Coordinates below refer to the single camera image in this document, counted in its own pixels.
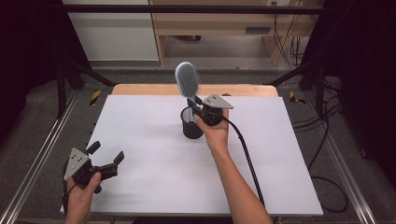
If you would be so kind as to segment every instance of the white cabinet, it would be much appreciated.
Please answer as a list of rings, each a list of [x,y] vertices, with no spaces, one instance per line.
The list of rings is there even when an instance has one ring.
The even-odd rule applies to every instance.
[[[148,5],[147,0],[63,0],[65,5]],[[89,61],[158,61],[149,13],[69,13]]]

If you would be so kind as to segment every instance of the floor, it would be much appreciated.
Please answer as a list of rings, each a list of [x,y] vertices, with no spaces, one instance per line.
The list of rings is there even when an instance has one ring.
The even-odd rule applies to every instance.
[[[197,67],[203,83],[261,85],[292,69],[287,63],[272,66],[259,36],[203,36],[200,41],[194,40],[192,36],[174,36],[168,41],[164,66],[145,62],[92,62],[92,67],[104,77],[121,83],[174,83],[174,69],[183,61],[192,62]],[[106,96],[112,90],[89,77],[84,76],[84,80],[86,85],[83,91],[67,91],[71,98],[75,97],[75,105],[69,111],[68,119],[60,125],[59,135],[51,136],[53,141],[47,137],[54,124],[58,122],[56,83],[47,83],[29,93],[26,107],[0,150],[0,179],[2,183],[6,183],[4,181],[7,180],[0,194],[2,218],[8,206],[16,204],[16,223],[63,222],[64,217],[59,212],[62,198],[61,164],[68,157],[70,148],[86,146]],[[339,87],[337,78],[328,77],[328,80]],[[308,104],[315,96],[311,91],[300,91],[298,81],[299,77],[295,77],[277,87],[279,96],[284,99],[291,122],[315,116]],[[97,90],[102,91],[101,96],[97,103],[91,106],[92,94]],[[290,99],[290,92],[294,93],[296,100]],[[333,92],[326,91],[325,97],[330,99],[332,95]],[[332,105],[336,106],[335,109],[340,109],[336,104],[336,100],[332,102]],[[324,126],[318,125],[319,122],[306,126],[306,129],[295,130],[307,164],[314,157],[323,138],[321,128]],[[364,202],[368,204],[371,214],[375,217],[375,223],[396,223],[396,191],[375,161],[361,157],[360,143],[356,140],[347,117],[338,111],[330,118],[329,127],[330,137],[359,186]],[[35,175],[26,175],[34,173],[31,169],[32,164],[37,164],[39,159],[44,159],[44,162],[35,167]],[[324,144],[310,173],[326,176],[343,190],[349,188],[340,176],[342,172],[340,173],[334,163],[332,146],[329,143]],[[356,204],[353,195],[349,194],[348,200],[345,201],[341,191],[334,185],[321,179],[314,179],[313,182],[324,206],[338,210],[344,207],[347,201],[347,209],[343,212],[325,210],[323,217],[283,217],[283,223],[373,223],[363,222],[361,217],[358,217],[360,205]],[[20,186],[25,189],[25,194],[19,190]],[[18,196],[15,201],[22,197],[20,204],[15,201],[12,203],[15,196]],[[116,223],[133,220],[132,217],[117,217]],[[99,221],[109,223],[109,217],[92,217],[92,223]]]

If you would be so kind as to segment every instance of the aluminum rail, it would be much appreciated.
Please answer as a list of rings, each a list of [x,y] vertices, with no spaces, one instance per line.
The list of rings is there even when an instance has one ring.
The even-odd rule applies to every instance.
[[[56,140],[61,134],[64,124],[66,123],[71,111],[73,110],[77,98],[78,91],[72,91],[67,102],[67,108],[64,111],[64,115],[55,121],[46,141],[44,142],[37,156],[35,157],[35,161],[30,167],[30,170],[23,179],[13,199],[8,204],[6,211],[4,211],[3,214],[0,216],[1,224],[12,224],[16,221],[18,214],[20,213],[27,197],[29,196],[30,191],[33,188],[33,185],[37,181],[38,176],[40,175],[41,170],[43,169],[44,164],[46,163],[46,160],[56,143]]]
[[[315,109],[315,100],[313,93],[311,91],[309,91],[309,93],[307,91],[303,91],[303,93],[312,112],[317,116],[318,114]],[[325,124],[320,125],[319,128],[324,135],[326,130]],[[327,135],[326,142],[329,146],[329,154],[332,158],[332,162],[334,162],[334,166],[338,172],[338,175],[340,176],[341,181],[343,182],[346,194],[348,195],[349,200],[352,202],[356,214],[359,217],[359,220],[362,224],[375,224],[376,220],[373,212],[371,211],[370,206],[364,199],[363,193],[361,192],[361,189],[359,188],[355,177],[353,177],[352,172],[347,166],[347,163],[341,155],[341,152],[335,144],[335,141],[333,140],[330,132]]]
[[[243,7],[243,6],[168,6],[168,5],[44,5],[44,10],[84,13],[213,13],[213,14],[332,14],[326,7]]]

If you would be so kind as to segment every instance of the human arm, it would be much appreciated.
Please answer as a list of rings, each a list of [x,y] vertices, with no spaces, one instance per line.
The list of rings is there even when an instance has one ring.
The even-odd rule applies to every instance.
[[[229,111],[223,109],[228,118]],[[198,126],[205,134],[207,145],[217,166],[230,207],[233,223],[272,223],[265,207],[239,173],[228,150],[229,125],[226,121],[209,127],[198,116]]]
[[[67,180],[67,191],[69,202],[67,205],[66,224],[85,224],[91,215],[92,195],[100,185],[101,174],[95,173],[90,183],[85,188],[76,185],[73,178]]]

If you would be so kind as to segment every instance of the white table surface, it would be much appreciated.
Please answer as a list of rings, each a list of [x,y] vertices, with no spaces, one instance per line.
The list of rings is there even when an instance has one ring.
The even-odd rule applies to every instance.
[[[224,97],[240,130],[271,216],[323,215],[290,119],[280,97]],[[182,132],[181,96],[109,95],[89,146],[92,165],[123,150],[119,175],[102,183],[92,212],[119,216],[228,216],[230,210],[205,136]],[[256,192],[242,145],[230,126],[229,150]]]

